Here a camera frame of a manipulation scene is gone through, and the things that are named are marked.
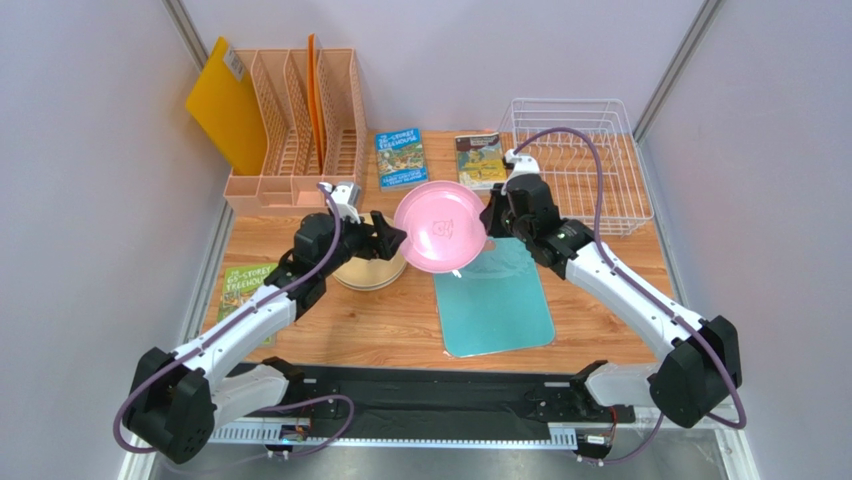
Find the yellow plate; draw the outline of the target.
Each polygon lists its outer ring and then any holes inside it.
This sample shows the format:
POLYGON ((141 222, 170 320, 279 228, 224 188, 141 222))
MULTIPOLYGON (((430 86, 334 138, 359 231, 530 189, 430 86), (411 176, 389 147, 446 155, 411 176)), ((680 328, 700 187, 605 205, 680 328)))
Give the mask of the yellow plate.
POLYGON ((353 257, 338 268, 332 277, 341 285, 356 291, 374 291, 395 282, 405 271, 406 260, 397 253, 391 260, 353 257))

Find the pink plate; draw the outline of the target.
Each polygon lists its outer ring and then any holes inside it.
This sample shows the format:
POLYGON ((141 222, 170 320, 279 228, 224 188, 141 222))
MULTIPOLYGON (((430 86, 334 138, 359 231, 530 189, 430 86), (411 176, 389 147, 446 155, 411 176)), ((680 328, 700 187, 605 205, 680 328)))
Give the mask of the pink plate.
POLYGON ((484 209, 480 197, 457 182, 430 181, 414 188, 394 215, 395 226, 407 234, 401 255, 427 273, 450 273, 465 267, 487 241, 479 218, 484 209))

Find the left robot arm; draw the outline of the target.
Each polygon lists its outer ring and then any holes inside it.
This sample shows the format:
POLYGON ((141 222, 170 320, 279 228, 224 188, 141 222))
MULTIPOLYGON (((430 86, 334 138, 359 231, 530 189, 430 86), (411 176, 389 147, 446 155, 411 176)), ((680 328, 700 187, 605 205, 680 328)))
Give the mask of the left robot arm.
POLYGON ((368 221, 332 212, 306 216, 292 248, 245 304, 196 339, 140 358, 113 421, 116 442, 183 464, 217 428, 279 405, 291 382, 286 362, 267 360, 239 375, 233 369, 311 309, 333 272, 354 258, 389 261, 406 237, 378 211, 368 221))

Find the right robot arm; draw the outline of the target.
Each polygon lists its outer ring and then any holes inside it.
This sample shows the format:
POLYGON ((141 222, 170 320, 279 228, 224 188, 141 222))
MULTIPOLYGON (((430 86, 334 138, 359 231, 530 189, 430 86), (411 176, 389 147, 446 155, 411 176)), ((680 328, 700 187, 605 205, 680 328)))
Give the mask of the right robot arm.
POLYGON ((581 387, 596 406, 655 407, 691 428, 704 418, 721 421, 714 410, 731 399, 737 417, 723 423, 745 427, 738 332, 729 320, 704 319, 616 260, 596 231, 560 216, 537 175, 495 184, 480 220, 488 234, 519 240, 538 265, 594 296, 653 351, 653 363, 599 362, 583 370, 581 387))

